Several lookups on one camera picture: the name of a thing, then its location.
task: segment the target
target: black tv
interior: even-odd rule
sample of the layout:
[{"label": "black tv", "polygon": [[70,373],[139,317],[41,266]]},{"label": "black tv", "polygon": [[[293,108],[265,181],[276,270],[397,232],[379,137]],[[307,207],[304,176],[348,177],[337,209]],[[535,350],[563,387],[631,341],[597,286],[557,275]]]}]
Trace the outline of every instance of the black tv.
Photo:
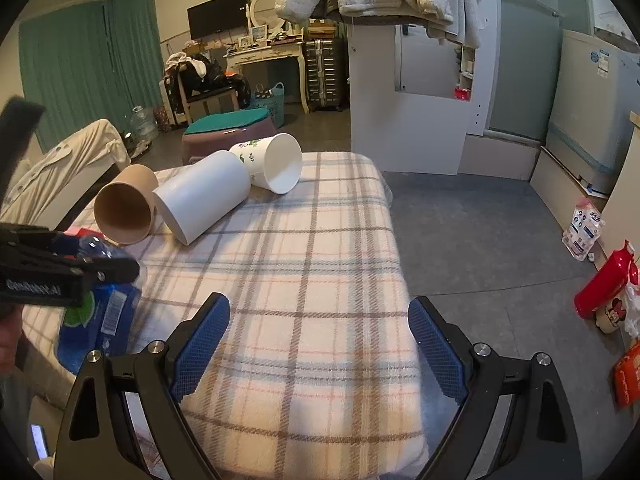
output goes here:
[{"label": "black tv", "polygon": [[192,40],[246,27],[246,0],[209,0],[187,9]]}]

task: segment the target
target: plaid blanket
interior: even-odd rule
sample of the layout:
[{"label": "plaid blanket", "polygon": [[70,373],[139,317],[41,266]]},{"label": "plaid blanket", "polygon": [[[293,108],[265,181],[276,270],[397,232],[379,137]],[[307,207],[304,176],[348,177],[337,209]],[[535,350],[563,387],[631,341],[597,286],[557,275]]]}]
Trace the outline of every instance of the plaid blanket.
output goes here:
[{"label": "plaid blanket", "polygon": [[[96,228],[92,204],[76,225]],[[408,294],[383,183],[369,159],[305,153],[290,193],[252,188],[188,247],[156,218],[153,234],[127,251],[147,272],[129,351],[166,338],[211,292],[229,298],[229,329],[196,392],[181,403],[216,468],[274,479],[363,479],[424,463]],[[27,307],[24,331],[41,354],[26,372],[60,388],[64,400],[73,377],[52,352],[61,315]],[[43,360],[57,377],[44,378]],[[142,412],[131,409],[161,474]]]}]

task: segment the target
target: blue packaging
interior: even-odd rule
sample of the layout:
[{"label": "blue packaging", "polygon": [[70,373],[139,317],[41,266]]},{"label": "blue packaging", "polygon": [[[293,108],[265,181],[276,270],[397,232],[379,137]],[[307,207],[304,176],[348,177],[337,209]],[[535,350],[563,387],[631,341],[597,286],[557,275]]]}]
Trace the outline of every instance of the blue packaging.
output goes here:
[{"label": "blue packaging", "polygon": [[[78,256],[98,258],[130,258],[121,248],[93,235],[81,237]],[[129,331],[140,301],[139,285],[145,269],[134,283],[94,286],[84,297],[80,308],[68,308],[60,324],[56,358],[63,367],[78,374],[82,361],[91,350],[107,356],[127,352]]]}]

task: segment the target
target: person's hand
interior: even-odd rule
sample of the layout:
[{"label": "person's hand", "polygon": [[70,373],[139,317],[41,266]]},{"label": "person's hand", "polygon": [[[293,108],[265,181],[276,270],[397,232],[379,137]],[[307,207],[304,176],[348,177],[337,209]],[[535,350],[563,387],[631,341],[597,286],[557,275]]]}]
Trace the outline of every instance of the person's hand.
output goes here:
[{"label": "person's hand", "polygon": [[0,319],[0,375],[14,370],[15,352],[22,335],[22,306],[15,305],[11,313]]}]

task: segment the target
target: smartphone screen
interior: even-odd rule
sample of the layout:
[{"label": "smartphone screen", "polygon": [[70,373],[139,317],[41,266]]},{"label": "smartphone screen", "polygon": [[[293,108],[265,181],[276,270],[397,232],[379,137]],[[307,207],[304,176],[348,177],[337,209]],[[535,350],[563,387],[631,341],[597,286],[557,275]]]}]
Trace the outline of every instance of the smartphone screen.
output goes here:
[{"label": "smartphone screen", "polygon": [[44,437],[44,430],[42,429],[42,426],[40,426],[39,424],[32,424],[31,436],[33,437],[33,443],[36,447],[38,459],[45,459],[47,456],[49,456],[49,451],[47,450],[47,441]]}]

